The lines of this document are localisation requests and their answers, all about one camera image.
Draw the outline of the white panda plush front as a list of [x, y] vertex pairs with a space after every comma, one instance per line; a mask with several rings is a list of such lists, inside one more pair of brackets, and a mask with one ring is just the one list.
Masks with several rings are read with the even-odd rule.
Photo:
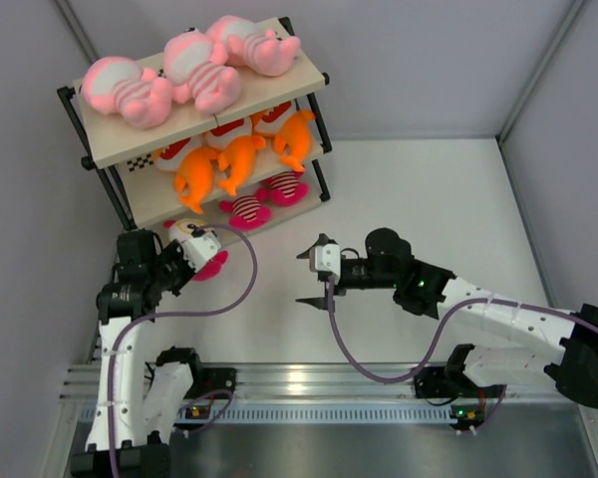
[[[180, 246], [181, 243], [188, 239], [191, 235], [201, 231], [213, 232], [217, 236], [212, 228], [205, 228], [205, 225], [206, 223], [202, 220], [190, 218], [179, 220], [170, 219], [163, 222], [163, 227], [167, 233], [169, 241], [176, 241]], [[201, 271], [195, 272], [191, 268], [194, 272], [192, 280], [196, 282], [204, 282], [214, 278], [221, 272], [221, 269], [227, 262], [228, 257], [228, 252], [224, 250], [221, 245], [220, 252], [210, 262], [208, 262]]]

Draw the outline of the white panda plush with glasses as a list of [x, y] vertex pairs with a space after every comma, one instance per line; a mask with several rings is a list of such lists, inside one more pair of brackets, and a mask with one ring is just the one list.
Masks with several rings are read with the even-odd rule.
[[310, 191], [301, 180], [303, 173], [284, 171], [263, 179], [260, 184], [268, 190], [270, 201], [278, 207], [290, 207], [302, 201]]

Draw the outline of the white panda plush face down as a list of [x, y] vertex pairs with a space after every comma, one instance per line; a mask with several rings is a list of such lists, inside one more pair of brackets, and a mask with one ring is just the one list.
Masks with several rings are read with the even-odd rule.
[[229, 215], [228, 224], [240, 231], [257, 229], [272, 218], [271, 210], [264, 204], [264, 195], [249, 194], [233, 201], [221, 200], [219, 209]]

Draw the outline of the orange shark plush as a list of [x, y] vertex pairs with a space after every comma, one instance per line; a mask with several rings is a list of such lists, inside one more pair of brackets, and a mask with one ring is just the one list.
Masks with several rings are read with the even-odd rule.
[[309, 123], [316, 119], [310, 110], [299, 110], [287, 101], [251, 116], [253, 131], [270, 138], [279, 162], [297, 173], [305, 171], [304, 161], [312, 149]]
[[257, 152], [267, 145], [266, 138], [253, 131], [251, 117], [218, 126], [203, 136], [207, 145], [218, 152], [219, 170], [227, 173], [218, 186], [235, 197], [237, 189], [250, 178]]
[[172, 185], [179, 202], [195, 214], [202, 214], [202, 204], [214, 188], [213, 162], [218, 151], [199, 134], [154, 150], [150, 157], [157, 169], [173, 174]]

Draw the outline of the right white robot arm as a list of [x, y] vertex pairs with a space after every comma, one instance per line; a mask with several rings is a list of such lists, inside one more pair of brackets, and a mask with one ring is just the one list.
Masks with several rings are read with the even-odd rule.
[[299, 256], [323, 283], [324, 294], [304, 302], [333, 315], [335, 299], [350, 290], [390, 290], [404, 311], [438, 321], [429, 350], [406, 379], [423, 372], [446, 326], [462, 325], [510, 345], [502, 349], [456, 345], [444, 367], [453, 393], [535, 386], [555, 389], [577, 404], [598, 409], [598, 307], [585, 304], [568, 311], [505, 298], [417, 259], [411, 244], [389, 228], [370, 232], [365, 250], [364, 256], [347, 257], [345, 248], [320, 234]]

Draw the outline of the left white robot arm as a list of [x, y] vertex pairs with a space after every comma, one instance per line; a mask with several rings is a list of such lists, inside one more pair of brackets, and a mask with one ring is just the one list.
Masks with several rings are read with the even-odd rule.
[[213, 233], [198, 226], [167, 246], [146, 229], [118, 238], [112, 279], [96, 300], [102, 341], [96, 416], [84, 451], [70, 460], [72, 476], [169, 475], [169, 429], [181, 400], [204, 389], [205, 374], [194, 349], [171, 347], [158, 356], [146, 387], [143, 353], [162, 295], [178, 294], [219, 250]]

